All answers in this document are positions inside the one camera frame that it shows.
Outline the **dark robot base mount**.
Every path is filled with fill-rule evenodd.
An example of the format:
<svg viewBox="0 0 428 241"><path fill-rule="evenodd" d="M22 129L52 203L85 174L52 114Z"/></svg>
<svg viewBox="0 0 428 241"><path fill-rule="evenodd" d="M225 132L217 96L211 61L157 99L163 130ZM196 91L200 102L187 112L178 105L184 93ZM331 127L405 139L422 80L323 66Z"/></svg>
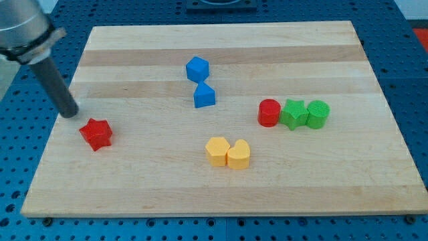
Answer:
<svg viewBox="0 0 428 241"><path fill-rule="evenodd" d="M186 0L186 12L256 10L257 0Z"/></svg>

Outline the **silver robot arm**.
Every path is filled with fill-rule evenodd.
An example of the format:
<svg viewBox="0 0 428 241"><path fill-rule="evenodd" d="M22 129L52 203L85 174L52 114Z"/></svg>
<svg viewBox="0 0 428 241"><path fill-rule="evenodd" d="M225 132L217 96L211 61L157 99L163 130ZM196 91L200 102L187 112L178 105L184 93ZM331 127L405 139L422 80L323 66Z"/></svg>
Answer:
<svg viewBox="0 0 428 241"><path fill-rule="evenodd" d="M51 54L56 42L66 36L54 27L35 0L1 0L1 55L21 65L36 64Z"/></svg>

